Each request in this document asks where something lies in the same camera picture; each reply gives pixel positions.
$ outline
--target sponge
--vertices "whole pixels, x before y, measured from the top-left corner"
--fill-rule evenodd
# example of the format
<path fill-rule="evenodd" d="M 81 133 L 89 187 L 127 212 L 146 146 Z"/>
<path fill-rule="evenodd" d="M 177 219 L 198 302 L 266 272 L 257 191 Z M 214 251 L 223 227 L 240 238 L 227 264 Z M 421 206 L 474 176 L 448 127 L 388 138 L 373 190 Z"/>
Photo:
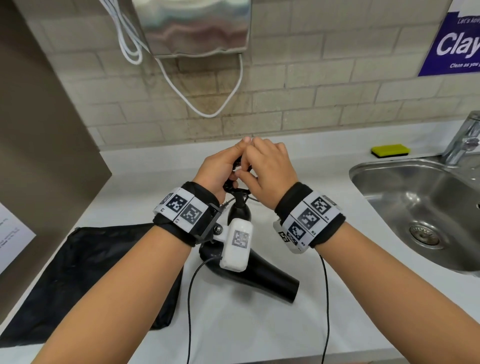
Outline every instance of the sponge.
<path fill-rule="evenodd" d="M 392 146 L 374 146 L 372 148 L 372 154 L 377 158 L 391 158 L 407 156 L 410 153 L 410 149 L 401 144 L 394 144 Z"/>

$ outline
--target metal screw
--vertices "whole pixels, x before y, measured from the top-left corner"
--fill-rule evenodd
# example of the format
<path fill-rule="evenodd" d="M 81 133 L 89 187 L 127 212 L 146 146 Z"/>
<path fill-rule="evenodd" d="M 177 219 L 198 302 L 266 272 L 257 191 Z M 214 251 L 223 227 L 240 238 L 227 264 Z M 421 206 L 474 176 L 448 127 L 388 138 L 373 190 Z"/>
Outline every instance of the metal screw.
<path fill-rule="evenodd" d="M 222 225 L 216 224 L 213 228 L 213 234 L 220 235 L 221 233 L 223 233 Z"/>

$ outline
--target chrome tap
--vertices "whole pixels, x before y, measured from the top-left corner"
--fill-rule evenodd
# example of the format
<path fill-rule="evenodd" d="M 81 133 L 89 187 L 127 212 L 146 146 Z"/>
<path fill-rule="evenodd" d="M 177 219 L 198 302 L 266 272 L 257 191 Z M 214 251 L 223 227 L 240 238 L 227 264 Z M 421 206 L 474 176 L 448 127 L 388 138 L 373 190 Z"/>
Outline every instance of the chrome tap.
<path fill-rule="evenodd" d="M 480 111 L 472 111 L 442 154 L 441 162 L 456 166 L 466 152 L 474 151 L 480 144 Z"/>

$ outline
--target purple sign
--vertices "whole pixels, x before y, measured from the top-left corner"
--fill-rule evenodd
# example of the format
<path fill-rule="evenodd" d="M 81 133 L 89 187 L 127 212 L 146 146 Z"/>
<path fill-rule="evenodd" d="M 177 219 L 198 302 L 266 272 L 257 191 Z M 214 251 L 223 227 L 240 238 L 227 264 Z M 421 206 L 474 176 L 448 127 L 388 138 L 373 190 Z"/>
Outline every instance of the purple sign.
<path fill-rule="evenodd" d="M 480 72 L 480 1 L 473 1 L 454 1 L 419 76 Z"/>

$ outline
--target black hair dryer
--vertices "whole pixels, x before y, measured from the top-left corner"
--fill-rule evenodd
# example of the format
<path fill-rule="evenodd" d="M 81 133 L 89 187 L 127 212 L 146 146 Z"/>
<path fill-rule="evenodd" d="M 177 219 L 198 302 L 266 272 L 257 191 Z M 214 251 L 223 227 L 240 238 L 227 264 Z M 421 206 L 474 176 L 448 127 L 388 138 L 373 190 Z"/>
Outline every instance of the black hair dryer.
<path fill-rule="evenodd" d="M 233 169 L 235 170 L 239 165 L 240 159 L 235 162 Z M 235 197 L 235 203 L 228 213 L 228 225 L 230 225 L 234 218 L 251 221 L 252 214 L 246 204 L 250 191 L 233 188 L 233 181 L 230 180 L 225 183 L 224 189 Z M 215 235 L 221 233 L 220 228 L 214 229 Z M 222 251 L 223 243 L 216 241 L 214 236 L 211 242 L 206 242 L 200 247 L 199 253 L 200 258 L 205 261 L 213 257 L 221 256 Z M 250 250 L 248 265 L 243 272 L 222 269 L 218 260 L 212 260 L 208 262 L 206 266 L 218 276 L 258 288 L 289 303 L 293 303 L 295 300 L 300 285 L 297 279 L 267 262 L 253 249 Z"/>

